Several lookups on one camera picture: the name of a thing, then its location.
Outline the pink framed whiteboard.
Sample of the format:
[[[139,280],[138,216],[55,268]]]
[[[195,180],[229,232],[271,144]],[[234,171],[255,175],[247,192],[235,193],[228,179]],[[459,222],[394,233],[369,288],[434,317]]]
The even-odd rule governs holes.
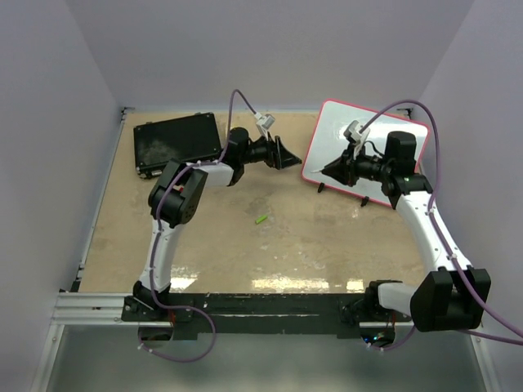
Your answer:
[[[336,189],[359,198],[369,198],[374,203],[389,206],[390,202],[381,190],[381,184],[375,181],[360,179],[355,186],[342,185],[332,178],[320,173],[320,170],[334,159],[338,158],[348,145],[344,136],[345,130],[357,122],[356,128],[361,129],[376,112],[363,106],[353,105],[338,100],[326,100],[319,111],[315,130],[311,137],[303,167],[302,179],[314,184],[324,184],[325,187]],[[411,121],[391,111],[380,116],[368,128],[365,139],[365,153],[373,156],[377,152],[384,153],[387,135],[392,131],[406,131],[416,138],[414,159],[420,164],[427,138],[431,134],[428,126],[421,122]]]

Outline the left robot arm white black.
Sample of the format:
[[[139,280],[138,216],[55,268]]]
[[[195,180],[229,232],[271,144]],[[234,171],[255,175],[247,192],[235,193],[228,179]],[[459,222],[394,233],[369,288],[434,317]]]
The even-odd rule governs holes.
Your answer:
[[[171,268],[177,244],[186,225],[194,217],[203,191],[208,187],[235,185],[250,163],[263,162],[275,170],[302,163],[286,149],[279,136],[269,133],[252,140],[248,131],[235,127],[228,131],[219,158],[183,163],[171,160],[150,192],[152,236],[145,267],[132,289],[132,298],[151,320],[163,319],[169,311]]]

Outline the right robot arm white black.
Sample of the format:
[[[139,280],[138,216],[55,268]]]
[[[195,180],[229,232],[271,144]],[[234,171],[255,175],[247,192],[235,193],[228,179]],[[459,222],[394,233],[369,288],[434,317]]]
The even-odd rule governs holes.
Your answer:
[[[348,146],[322,174],[349,186],[360,179],[378,182],[411,229],[427,270],[417,287],[394,280],[372,281],[365,292],[366,315],[381,321],[396,311],[410,317],[420,332],[478,328],[490,276],[485,269],[472,266],[445,228],[428,179],[415,169],[415,136],[390,132],[384,153],[378,155],[366,153],[366,132],[345,130],[344,136]]]

